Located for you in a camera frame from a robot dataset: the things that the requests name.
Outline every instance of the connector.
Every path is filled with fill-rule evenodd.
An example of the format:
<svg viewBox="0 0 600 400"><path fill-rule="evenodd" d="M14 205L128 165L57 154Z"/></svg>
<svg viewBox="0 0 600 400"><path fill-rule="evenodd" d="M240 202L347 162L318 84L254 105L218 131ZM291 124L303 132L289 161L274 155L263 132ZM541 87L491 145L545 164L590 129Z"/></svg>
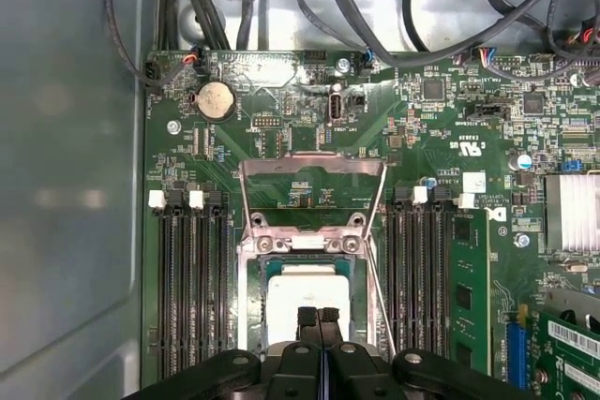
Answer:
<svg viewBox="0 0 600 400"><path fill-rule="evenodd" d="M572 172L577 170L583 170L583 163L580 159L574 159L572 161L564 161L561 164L561 171Z"/></svg>
<svg viewBox="0 0 600 400"><path fill-rule="evenodd" d="M506 347L508 351L508 383L527 389L527 330L516 322L506 326Z"/></svg>

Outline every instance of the capacitor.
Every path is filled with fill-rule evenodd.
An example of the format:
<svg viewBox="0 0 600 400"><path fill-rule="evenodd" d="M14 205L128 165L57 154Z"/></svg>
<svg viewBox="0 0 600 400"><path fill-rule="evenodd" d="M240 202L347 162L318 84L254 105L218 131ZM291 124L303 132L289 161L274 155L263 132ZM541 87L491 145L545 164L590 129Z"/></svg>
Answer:
<svg viewBox="0 0 600 400"><path fill-rule="evenodd" d="M527 154L513 155L508 160L511 170L530 170L533 166L532 158Z"/></svg>
<svg viewBox="0 0 600 400"><path fill-rule="evenodd" d="M421 186L425 186L427 189L433 189L438 185L438 181L433 177L423 177L419 180Z"/></svg>

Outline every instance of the white label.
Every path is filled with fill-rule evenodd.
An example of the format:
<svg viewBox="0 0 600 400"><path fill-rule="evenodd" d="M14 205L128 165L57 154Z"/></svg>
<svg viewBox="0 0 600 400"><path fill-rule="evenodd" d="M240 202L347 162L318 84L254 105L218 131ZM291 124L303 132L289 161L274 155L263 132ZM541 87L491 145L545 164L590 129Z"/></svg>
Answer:
<svg viewBox="0 0 600 400"><path fill-rule="evenodd" d="M486 173L462 172L462 192L469 194L485 194Z"/></svg>
<svg viewBox="0 0 600 400"><path fill-rule="evenodd" d="M460 148L460 154L463 156L481 156L481 149L486 147L485 143L482 142L481 146L477 141L462 141L458 143Z"/></svg>
<svg viewBox="0 0 600 400"><path fill-rule="evenodd" d="M584 388L588 388L593 393L600 394L600 381L594 377L590 377L585 372L581 372L576 367L569 363L564 364L564 374L572 380L579 383Z"/></svg>
<svg viewBox="0 0 600 400"><path fill-rule="evenodd" d="M566 345L593 356L596 360L600 360L600 342L552 321L547 323L547 333Z"/></svg>

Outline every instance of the heatsink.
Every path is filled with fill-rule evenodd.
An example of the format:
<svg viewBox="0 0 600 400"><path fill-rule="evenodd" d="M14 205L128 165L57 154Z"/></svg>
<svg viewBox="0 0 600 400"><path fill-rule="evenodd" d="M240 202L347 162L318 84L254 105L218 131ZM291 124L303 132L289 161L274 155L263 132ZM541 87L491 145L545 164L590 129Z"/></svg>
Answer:
<svg viewBox="0 0 600 400"><path fill-rule="evenodd" d="M600 252L600 175L546 177L546 246Z"/></svg>

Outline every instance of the integrated circuit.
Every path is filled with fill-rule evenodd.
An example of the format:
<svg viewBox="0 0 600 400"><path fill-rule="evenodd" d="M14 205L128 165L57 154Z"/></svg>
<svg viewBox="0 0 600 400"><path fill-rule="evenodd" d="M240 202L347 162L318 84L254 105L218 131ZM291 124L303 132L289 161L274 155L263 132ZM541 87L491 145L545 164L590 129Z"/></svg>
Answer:
<svg viewBox="0 0 600 400"><path fill-rule="evenodd" d="M458 306L471 311L471 303L472 303L471 290L465 286L457 285L456 301L457 301Z"/></svg>
<svg viewBox="0 0 600 400"><path fill-rule="evenodd" d="M436 79L425 79L423 81L424 100L443 100L443 81Z"/></svg>
<svg viewBox="0 0 600 400"><path fill-rule="evenodd" d="M523 94L523 113L525 114L544 114L544 103L546 97L544 93L531 91Z"/></svg>

